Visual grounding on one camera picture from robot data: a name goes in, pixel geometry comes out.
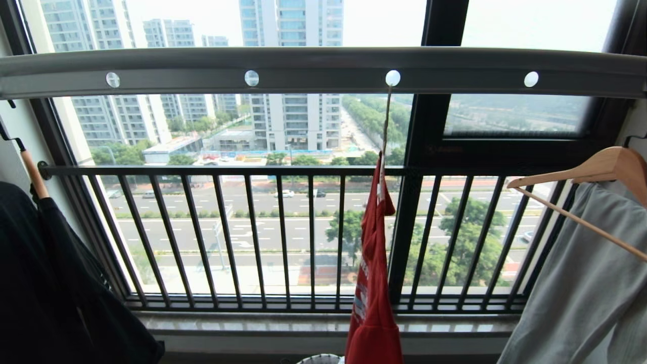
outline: gray towel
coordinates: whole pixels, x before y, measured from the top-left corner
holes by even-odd
[[[647,210],[586,183],[571,212],[647,251]],[[647,360],[647,263],[566,219],[499,364],[581,363],[611,332],[608,363]]]

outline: red shirt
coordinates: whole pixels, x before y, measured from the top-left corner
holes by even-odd
[[[386,190],[382,154],[362,219],[362,259],[346,341],[346,363],[402,364],[400,334],[389,303],[384,217],[395,208]]]

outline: high-rise building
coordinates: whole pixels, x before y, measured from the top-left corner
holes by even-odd
[[[193,25],[188,20],[152,19],[144,22],[148,47],[195,47]],[[203,117],[214,117],[211,95],[161,95],[167,119],[181,118],[192,123]]]
[[[135,48],[125,1],[41,0],[56,52]],[[171,139],[158,95],[72,97],[88,145]]]
[[[227,47],[229,40],[223,36],[202,36],[203,47]],[[235,94],[214,95],[214,108],[219,113],[238,115],[238,103]]]
[[[341,46],[343,0],[240,0],[243,45]],[[339,94],[252,95],[255,148],[340,146]]]

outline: white car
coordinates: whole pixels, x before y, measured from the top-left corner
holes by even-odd
[[[275,193],[274,193],[274,197],[278,198],[278,197],[279,197],[279,193],[278,193],[278,192],[275,192]],[[294,197],[294,191],[290,191],[290,190],[283,190],[283,197],[284,197],[284,198],[286,198],[286,197]]]

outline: clothes hanger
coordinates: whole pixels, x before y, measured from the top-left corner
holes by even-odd
[[[628,145],[632,137],[636,136],[632,135],[628,137],[624,145]],[[540,202],[549,209],[555,210],[580,225],[595,231],[614,244],[617,244],[647,262],[647,254],[639,251],[632,245],[623,242],[597,226],[521,188],[523,186],[560,181],[563,179],[573,179],[573,183],[613,181],[617,179],[627,187],[643,207],[647,208],[647,163],[645,163],[645,160],[638,152],[623,146],[612,146],[597,152],[575,168],[518,178],[511,181],[508,184],[508,188],[513,188]]]
[[[11,105],[12,109],[16,108],[16,105],[12,100],[9,100],[9,105]],[[34,190],[36,191],[36,194],[38,195],[38,198],[47,198],[49,197],[49,192],[47,192],[47,188],[45,187],[45,183],[43,182],[43,178],[41,177],[40,173],[38,172],[38,168],[36,168],[36,165],[34,164],[34,160],[32,159],[32,155],[29,153],[29,151],[25,148],[25,145],[23,144],[23,141],[20,140],[20,138],[10,138],[6,131],[5,131],[5,126],[2,123],[2,120],[0,119],[0,137],[4,141],[16,141],[16,144],[18,144],[18,148],[20,149],[20,157],[23,160],[23,164],[25,168],[27,169],[27,173],[29,174],[29,179],[32,181],[32,184],[34,186]]]

